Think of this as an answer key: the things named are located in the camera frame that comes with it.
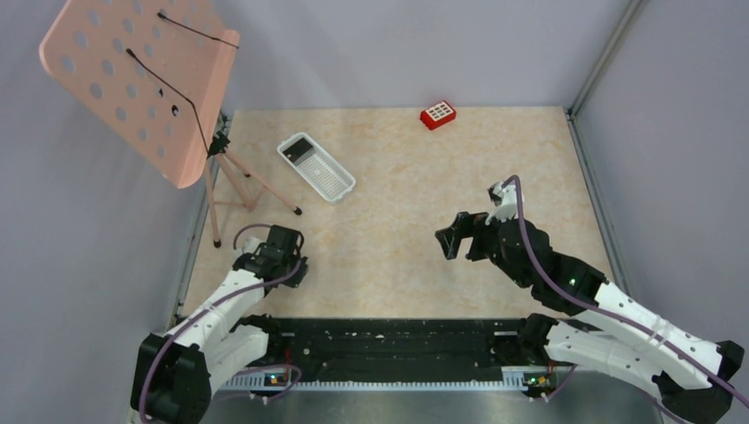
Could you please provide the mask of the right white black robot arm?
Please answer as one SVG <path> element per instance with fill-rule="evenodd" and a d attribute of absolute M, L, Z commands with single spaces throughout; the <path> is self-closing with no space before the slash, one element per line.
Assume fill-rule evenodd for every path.
<path fill-rule="evenodd" d="M 559 313 L 530 314 L 520 322 L 518 353 L 524 361 L 566 362 L 627 382 L 682 423 L 716 423 L 734 400 L 747 402 L 730 383 L 743 362 L 742 346 L 680 329 L 600 270 L 555 251 L 547 232 L 531 222 L 461 212 L 435 237 L 448 260 L 469 239 L 469 261 L 490 261 Z"/>

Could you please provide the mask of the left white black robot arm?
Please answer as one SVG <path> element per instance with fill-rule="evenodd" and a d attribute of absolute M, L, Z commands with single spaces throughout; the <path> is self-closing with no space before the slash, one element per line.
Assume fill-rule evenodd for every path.
<path fill-rule="evenodd" d="M 246 316 L 280 285 L 296 288 L 308 270 L 301 231 L 266 225 L 266 238 L 235 246 L 223 281 L 187 318 L 140 344 L 131 407 L 142 423 L 198 423 L 215 394 L 258 360 L 278 362 L 277 322 Z"/>

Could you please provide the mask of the black card in basket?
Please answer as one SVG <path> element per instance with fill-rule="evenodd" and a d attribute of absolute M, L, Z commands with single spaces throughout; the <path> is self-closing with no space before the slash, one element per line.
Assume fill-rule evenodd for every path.
<path fill-rule="evenodd" d="M 306 138 L 300 138 L 284 150 L 284 156 L 295 166 L 299 166 L 314 154 L 314 146 Z"/>

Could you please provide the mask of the white plastic basket tray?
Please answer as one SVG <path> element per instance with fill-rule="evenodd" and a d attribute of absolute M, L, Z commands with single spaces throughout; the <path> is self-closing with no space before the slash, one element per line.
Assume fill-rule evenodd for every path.
<path fill-rule="evenodd" d="M 284 150 L 300 138 L 314 146 L 314 154 L 299 166 L 292 164 Z M 277 153 L 329 204 L 336 204 L 351 193 L 356 178 L 306 132 L 297 132 L 276 147 Z"/>

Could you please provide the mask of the red box with grid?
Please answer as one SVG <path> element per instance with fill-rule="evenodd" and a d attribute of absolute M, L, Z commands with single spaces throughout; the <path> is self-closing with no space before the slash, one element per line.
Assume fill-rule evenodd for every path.
<path fill-rule="evenodd" d="M 451 122 L 457 115 L 455 108 L 449 102 L 443 100 L 424 109 L 420 113 L 420 122 L 429 131 L 433 131 Z"/>

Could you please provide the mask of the pink perforated music stand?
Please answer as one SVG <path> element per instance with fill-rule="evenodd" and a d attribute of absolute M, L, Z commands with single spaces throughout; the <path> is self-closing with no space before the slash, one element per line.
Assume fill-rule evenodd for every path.
<path fill-rule="evenodd" d="M 240 34 L 209 1 L 64 4 L 39 55 L 46 73 L 184 189 L 217 162 L 240 198 L 255 172 L 212 137 Z"/>

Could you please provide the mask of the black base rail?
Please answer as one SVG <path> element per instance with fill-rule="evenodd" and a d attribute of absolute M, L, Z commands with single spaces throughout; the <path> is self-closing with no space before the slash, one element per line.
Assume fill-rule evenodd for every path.
<path fill-rule="evenodd" d="M 267 351 L 257 390 L 426 390 L 554 384 L 553 362 L 523 347 L 522 319 L 337 319 L 244 317 Z"/>

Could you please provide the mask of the aluminium frame rail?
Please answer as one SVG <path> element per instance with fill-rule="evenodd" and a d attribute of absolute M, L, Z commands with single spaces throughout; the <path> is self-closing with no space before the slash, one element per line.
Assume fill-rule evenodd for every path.
<path fill-rule="evenodd" d="M 580 169 L 586 183 L 586 189 L 590 197 L 596 222 L 601 233 L 601 239 L 611 268 L 613 281 L 625 293 L 629 294 L 631 289 L 627 282 L 626 268 L 622 260 L 621 249 L 618 245 L 617 235 L 613 223 L 610 221 L 603 189 L 598 176 L 594 159 L 590 153 L 591 143 L 585 140 L 582 131 L 582 114 L 594 95 L 597 87 L 605 78 L 605 75 L 615 61 L 618 51 L 623 46 L 631 28 L 647 6 L 643 0 L 629 1 L 626 8 L 617 20 L 617 24 L 611 31 L 601 53 L 599 53 L 591 71 L 578 91 L 571 107 L 565 110 L 566 122 L 570 130 L 573 145 L 579 160 Z"/>

